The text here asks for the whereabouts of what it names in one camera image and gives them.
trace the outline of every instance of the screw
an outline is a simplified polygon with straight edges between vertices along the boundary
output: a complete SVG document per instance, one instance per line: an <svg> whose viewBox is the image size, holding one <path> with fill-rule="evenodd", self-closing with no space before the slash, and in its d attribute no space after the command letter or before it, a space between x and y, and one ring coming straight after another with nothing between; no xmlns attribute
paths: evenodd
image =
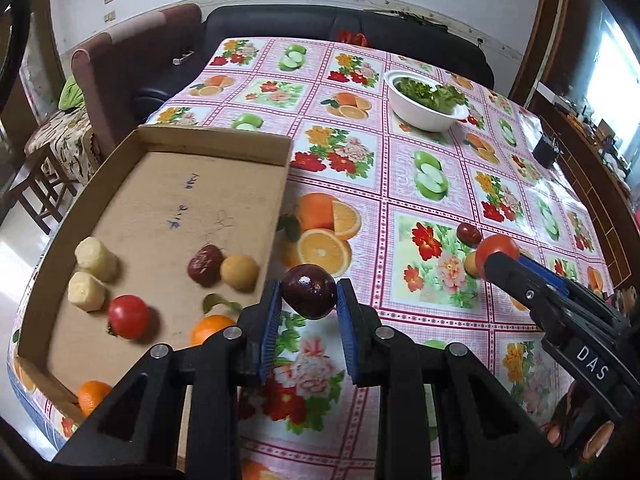
<svg viewBox="0 0 640 480"><path fill-rule="evenodd" d="M390 326L379 326L376 329L376 335L380 339L391 339L394 336L394 329Z"/></svg>
<svg viewBox="0 0 640 480"><path fill-rule="evenodd" d="M225 339L238 339L242 335L242 329L239 326L230 326L225 328L222 335Z"/></svg>
<svg viewBox="0 0 640 480"><path fill-rule="evenodd" d="M167 345L156 345L152 347L149 353L154 359L160 359L169 353L169 347Z"/></svg>
<svg viewBox="0 0 640 480"><path fill-rule="evenodd" d="M449 345L449 352L456 357L464 357L468 349L462 343L451 343Z"/></svg>

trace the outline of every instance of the red tomato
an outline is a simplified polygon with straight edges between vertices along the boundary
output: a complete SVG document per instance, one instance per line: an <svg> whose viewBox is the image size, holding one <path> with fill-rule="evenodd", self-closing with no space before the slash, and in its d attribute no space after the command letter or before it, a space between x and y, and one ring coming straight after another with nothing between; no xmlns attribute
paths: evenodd
<svg viewBox="0 0 640 480"><path fill-rule="evenodd" d="M107 317L117 335L137 339L149 324L149 309L139 297L126 294L110 301Z"/></svg>
<svg viewBox="0 0 640 480"><path fill-rule="evenodd" d="M486 259L494 253L505 253L510 258L517 260L520 256L520 248L517 246L513 238L507 235L491 235L480 242L476 251L476 267L480 276L484 275L484 263Z"/></svg>

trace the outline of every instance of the bowl of lettuce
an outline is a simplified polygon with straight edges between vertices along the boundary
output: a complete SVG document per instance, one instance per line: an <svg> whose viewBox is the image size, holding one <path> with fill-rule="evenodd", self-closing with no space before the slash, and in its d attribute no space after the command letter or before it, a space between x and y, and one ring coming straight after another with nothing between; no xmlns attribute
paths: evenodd
<svg viewBox="0 0 640 480"><path fill-rule="evenodd" d="M452 85L406 70L386 72L385 83L391 109L420 130L444 132L469 115L465 95Z"/></svg>

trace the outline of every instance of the wooden stool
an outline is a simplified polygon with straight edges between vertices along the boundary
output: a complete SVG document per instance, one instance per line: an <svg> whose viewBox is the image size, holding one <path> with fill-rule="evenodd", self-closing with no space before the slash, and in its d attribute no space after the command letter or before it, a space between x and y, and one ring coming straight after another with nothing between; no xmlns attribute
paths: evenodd
<svg viewBox="0 0 640 480"><path fill-rule="evenodd" d="M56 172L53 181L49 180L42 171L42 164L47 159L49 159L51 167ZM38 182L45 187L47 190L46 194ZM51 151L49 145L45 144L28 156L20 168L18 175L15 177L14 182L11 184L11 187L4 194L4 198L8 200L9 207L13 206L16 201L20 202L22 207L29 213L29 216L38 224L38 227L48 235L51 229L45 224L44 219L51 215L56 221L62 222L62 215L58 209L60 208L62 197L67 189L72 196L76 196L77 191L73 182L73 180L66 176L65 170L62 169L62 166ZM58 184L62 184L62 189L59 193L54 189L54 186ZM39 213L36 212L24 195L24 191L27 188L31 188L38 200L42 202Z"/></svg>

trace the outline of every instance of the brown armchair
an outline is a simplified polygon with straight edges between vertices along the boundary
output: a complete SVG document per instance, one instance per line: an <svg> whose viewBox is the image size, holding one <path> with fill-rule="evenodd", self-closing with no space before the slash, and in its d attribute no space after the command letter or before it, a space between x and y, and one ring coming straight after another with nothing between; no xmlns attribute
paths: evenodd
<svg viewBox="0 0 640 480"><path fill-rule="evenodd" d="M73 53L71 70L104 156L138 126L131 110L133 92L174 57L193 49L201 21L196 4L153 10L107 28Z"/></svg>

